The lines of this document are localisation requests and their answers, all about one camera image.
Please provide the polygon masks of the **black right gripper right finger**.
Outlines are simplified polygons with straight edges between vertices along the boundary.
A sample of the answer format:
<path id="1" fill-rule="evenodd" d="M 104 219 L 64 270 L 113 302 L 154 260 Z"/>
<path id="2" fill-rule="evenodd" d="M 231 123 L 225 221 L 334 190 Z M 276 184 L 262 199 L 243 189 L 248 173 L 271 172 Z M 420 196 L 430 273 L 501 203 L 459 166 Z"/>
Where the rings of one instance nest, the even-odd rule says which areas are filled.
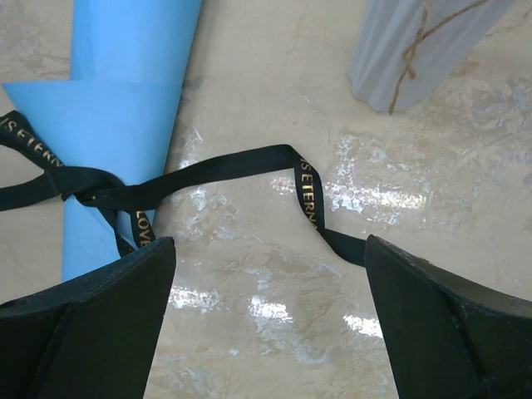
<path id="1" fill-rule="evenodd" d="M 529 398 L 531 303 L 371 235 L 366 271 L 401 398 Z"/>

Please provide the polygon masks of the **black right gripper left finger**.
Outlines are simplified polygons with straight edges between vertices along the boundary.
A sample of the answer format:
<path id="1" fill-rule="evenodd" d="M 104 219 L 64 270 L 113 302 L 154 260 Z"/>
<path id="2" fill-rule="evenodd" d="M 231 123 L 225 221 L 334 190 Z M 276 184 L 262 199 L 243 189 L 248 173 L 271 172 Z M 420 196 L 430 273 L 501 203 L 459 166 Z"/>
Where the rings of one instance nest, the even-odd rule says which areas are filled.
<path id="1" fill-rule="evenodd" d="M 1 306 L 3 398 L 142 398 L 175 275 L 164 237 Z"/>

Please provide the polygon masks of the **black ribbon with gold lettering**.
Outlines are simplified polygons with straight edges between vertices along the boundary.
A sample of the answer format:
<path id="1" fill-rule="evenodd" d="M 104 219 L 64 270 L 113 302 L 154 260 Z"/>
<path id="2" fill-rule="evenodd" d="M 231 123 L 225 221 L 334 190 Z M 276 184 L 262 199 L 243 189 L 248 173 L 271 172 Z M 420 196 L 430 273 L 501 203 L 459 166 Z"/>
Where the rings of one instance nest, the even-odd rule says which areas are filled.
<path id="1" fill-rule="evenodd" d="M 365 240 L 326 227 L 319 173 L 290 145 L 270 145 L 222 155 L 140 185 L 125 185 L 104 170 L 64 165 L 34 133 L 27 118 L 17 111 L 10 111 L 1 118 L 1 144 L 17 151 L 43 171 L 42 175 L 26 183 L 2 188 L 3 211 L 21 209 L 55 197 L 67 200 L 74 196 L 81 204 L 98 209 L 115 230 L 115 248 L 121 257 L 155 240 L 151 226 L 140 227 L 138 222 L 146 211 L 156 209 L 174 192 L 206 183 L 291 169 L 297 181 L 300 208 L 313 227 L 341 259 L 357 266 L 365 264 Z M 120 211 L 131 216 L 132 243 L 116 232 Z"/>

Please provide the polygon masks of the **blue wrapping paper sheet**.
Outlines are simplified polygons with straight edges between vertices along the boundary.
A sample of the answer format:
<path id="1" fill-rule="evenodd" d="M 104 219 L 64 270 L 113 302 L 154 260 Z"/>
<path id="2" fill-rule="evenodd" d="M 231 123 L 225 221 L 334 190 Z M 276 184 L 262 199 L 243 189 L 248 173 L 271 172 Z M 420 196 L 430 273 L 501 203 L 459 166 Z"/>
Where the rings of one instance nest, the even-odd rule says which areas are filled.
<path id="1" fill-rule="evenodd" d="M 77 1 L 69 79 L 4 85 L 15 109 L 1 119 L 1 142 L 43 175 L 3 189 L 1 206 L 63 198 L 63 280 L 154 240 L 154 209 L 87 201 L 97 185 L 162 175 L 200 9 L 199 1 Z"/>

